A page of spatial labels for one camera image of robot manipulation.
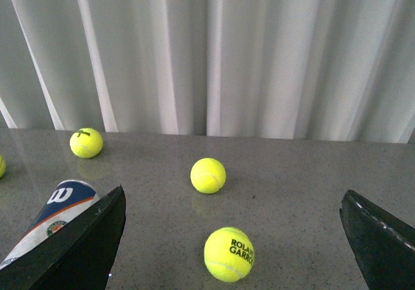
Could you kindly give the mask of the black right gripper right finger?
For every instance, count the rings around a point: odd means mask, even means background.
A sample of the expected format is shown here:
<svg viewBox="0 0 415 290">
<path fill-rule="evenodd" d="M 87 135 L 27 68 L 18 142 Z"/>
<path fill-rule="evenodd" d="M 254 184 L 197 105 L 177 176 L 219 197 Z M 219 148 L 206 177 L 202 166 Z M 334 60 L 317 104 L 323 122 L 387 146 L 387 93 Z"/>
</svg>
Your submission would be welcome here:
<svg viewBox="0 0 415 290">
<path fill-rule="evenodd" d="M 352 189 L 339 214 L 368 288 L 414 289 L 414 228 Z"/>
</svg>

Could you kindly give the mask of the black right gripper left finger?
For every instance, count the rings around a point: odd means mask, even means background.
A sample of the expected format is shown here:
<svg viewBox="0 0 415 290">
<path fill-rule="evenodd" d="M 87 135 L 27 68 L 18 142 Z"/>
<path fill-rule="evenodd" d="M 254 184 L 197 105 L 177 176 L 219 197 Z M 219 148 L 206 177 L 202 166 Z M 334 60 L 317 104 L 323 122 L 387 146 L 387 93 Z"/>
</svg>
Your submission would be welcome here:
<svg viewBox="0 0 415 290">
<path fill-rule="evenodd" d="M 126 197 L 118 186 L 1 269 L 1 288 L 105 289 L 125 222 Z"/>
</svg>

